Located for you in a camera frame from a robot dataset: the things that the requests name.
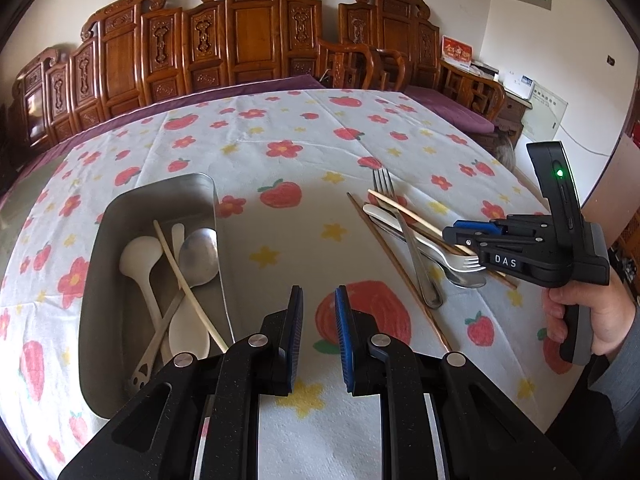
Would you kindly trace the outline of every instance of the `metal container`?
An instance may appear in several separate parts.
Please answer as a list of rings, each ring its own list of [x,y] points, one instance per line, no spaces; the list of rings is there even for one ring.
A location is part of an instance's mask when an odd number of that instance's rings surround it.
[[[223,222],[216,222],[216,203],[213,180],[193,173],[123,193],[104,212],[86,277],[78,338],[80,388],[96,415],[111,418],[129,400],[127,380],[154,335],[142,293],[118,268],[129,241],[156,235],[154,219],[170,246],[171,227],[176,222],[184,224],[186,236],[202,227],[217,231],[220,273],[193,293],[229,346],[235,342],[234,336],[243,336],[232,287],[223,285],[228,247]],[[164,313],[178,290],[165,256],[152,269],[150,281]],[[212,342],[210,355],[218,353],[220,349]],[[154,372],[161,365],[156,359]]]

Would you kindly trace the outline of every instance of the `purple cushion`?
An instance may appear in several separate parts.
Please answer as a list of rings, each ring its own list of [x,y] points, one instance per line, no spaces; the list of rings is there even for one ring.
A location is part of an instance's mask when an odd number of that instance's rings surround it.
[[[464,134],[490,134],[494,131],[494,124],[482,115],[472,112],[431,88],[408,86],[404,90],[404,94],[414,101],[418,101],[422,106],[442,117]]]

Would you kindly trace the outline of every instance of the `floral tablecloth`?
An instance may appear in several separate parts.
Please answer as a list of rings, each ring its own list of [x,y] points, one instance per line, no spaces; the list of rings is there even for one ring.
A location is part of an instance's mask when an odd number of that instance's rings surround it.
[[[424,314],[357,216],[371,169],[433,224],[543,211],[516,178],[441,118],[402,94],[289,91],[179,108],[76,147],[38,198],[0,292],[0,416],[44,478],[56,478],[104,421],[82,398],[78,325],[102,213],[117,195],[181,173],[213,177],[234,248],[231,286],[255,331],[305,293],[292,395],[260,414],[260,477],[376,478],[379,403],[342,382],[331,295],[347,284],[355,308],[415,351],[442,355]],[[409,265],[406,248],[395,245]],[[469,356],[542,430],[580,373],[545,337],[540,290],[478,290],[434,277],[446,298],[436,316]]]

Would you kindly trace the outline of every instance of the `white spoon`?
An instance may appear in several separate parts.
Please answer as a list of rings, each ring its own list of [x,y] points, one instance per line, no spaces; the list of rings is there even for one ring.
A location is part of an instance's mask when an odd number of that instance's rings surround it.
[[[120,255],[120,272],[125,276],[129,276],[140,287],[142,296],[145,298],[146,308],[156,330],[162,324],[162,314],[151,289],[149,275],[161,256],[162,245],[153,236],[134,238],[127,244]],[[162,342],[160,353],[163,364],[167,364],[173,357],[166,338]]]

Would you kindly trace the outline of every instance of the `wooden chopstick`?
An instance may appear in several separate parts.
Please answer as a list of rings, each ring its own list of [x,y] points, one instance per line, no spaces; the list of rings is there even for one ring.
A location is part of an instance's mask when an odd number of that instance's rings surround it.
[[[368,190],[374,197],[376,197],[378,200],[382,200],[382,202],[385,202],[386,204],[389,204],[392,207],[395,207],[396,209],[398,209],[399,211],[405,213],[406,215],[410,216],[411,218],[413,218],[415,221],[417,221],[419,224],[423,225],[425,228],[427,228],[430,232],[427,233],[424,230],[421,230],[422,233],[432,242],[438,244],[440,247],[442,247],[443,249],[446,249],[447,251],[449,251],[452,254],[457,254],[458,256],[464,256],[465,254],[468,254],[469,256],[476,256],[476,253],[473,252],[471,249],[469,249],[468,247],[465,246],[453,246],[450,244],[447,244],[443,239],[442,239],[442,231],[440,229],[438,229],[437,227],[431,225],[429,222],[427,222],[424,218],[421,218],[420,216],[418,216],[416,213],[414,213],[413,211],[405,208],[404,206],[400,205],[398,202],[396,202],[395,200],[392,200],[386,196],[384,196],[381,193],[378,193],[377,191],[373,191],[372,189]],[[506,275],[503,274],[502,272],[498,272],[497,270],[489,270],[488,271],[489,274],[491,274],[496,280],[498,280],[499,282],[501,282],[503,285],[508,286],[509,288],[515,290],[516,288],[518,288],[518,285],[516,285],[515,283],[513,283],[511,280],[507,279]]]
[[[226,352],[227,350],[229,350],[229,347],[226,345],[225,340],[222,339],[222,336],[220,335],[218,330],[216,330],[216,327],[213,326],[213,323],[211,322],[209,317],[207,317],[207,314],[204,313],[204,310],[200,306],[200,303],[198,302],[196,297],[193,295],[193,292],[189,288],[189,285],[187,284],[187,280],[184,279],[184,276],[180,272],[180,267],[178,267],[178,264],[175,262],[174,256],[171,254],[171,249],[169,249],[169,244],[166,242],[166,238],[164,238],[164,234],[162,233],[162,229],[160,228],[160,224],[158,223],[158,220],[154,220],[154,229],[156,230],[156,235],[158,236],[158,240],[160,240],[160,244],[162,245],[162,250],[164,251],[164,255],[166,256],[166,259],[169,260],[169,265],[171,265],[171,268],[175,274],[175,277],[178,279],[178,283],[180,283],[180,286],[184,291],[184,295],[187,298],[189,298],[189,301],[191,301],[191,305],[193,306],[196,313],[198,314],[198,317],[200,318],[200,321],[202,322],[202,324],[207,328],[207,331],[211,334],[213,341],[216,342],[216,345],[218,345],[218,347],[222,350],[223,353]]]
[[[371,231],[371,234],[373,234],[374,238],[380,244],[383,251],[385,251],[386,256],[388,256],[388,258],[391,260],[391,263],[398,271],[398,274],[400,274],[400,277],[404,281],[404,284],[409,288],[409,291],[414,297],[414,300],[417,301],[418,304],[420,304],[420,306],[422,307],[422,311],[427,317],[427,321],[429,321],[431,328],[433,328],[433,331],[436,333],[436,336],[438,336],[438,339],[442,344],[442,346],[444,346],[444,349],[447,352],[451,352],[452,348],[451,348],[451,345],[449,344],[449,341],[447,341],[447,338],[445,337],[445,335],[442,333],[442,330],[438,326],[438,323],[436,322],[435,318],[433,317],[433,314],[431,313],[431,309],[427,306],[426,303],[424,303],[424,299],[418,292],[418,289],[415,288],[414,282],[411,281],[411,279],[409,278],[409,275],[406,273],[406,271],[404,270],[404,267],[398,261],[398,258],[396,258],[396,255],[394,254],[394,252],[386,243],[382,235],[378,232],[378,230],[376,229],[376,226],[371,221],[371,218],[369,218],[369,215],[367,215],[362,210],[362,208],[358,205],[358,202],[356,202],[356,199],[354,199],[351,193],[347,193],[347,196],[349,197],[349,200],[353,204],[354,208],[356,208],[356,211],[358,212],[358,215],[360,216],[360,218],[362,218],[362,221],[367,225],[367,227],[369,228],[369,231]]]

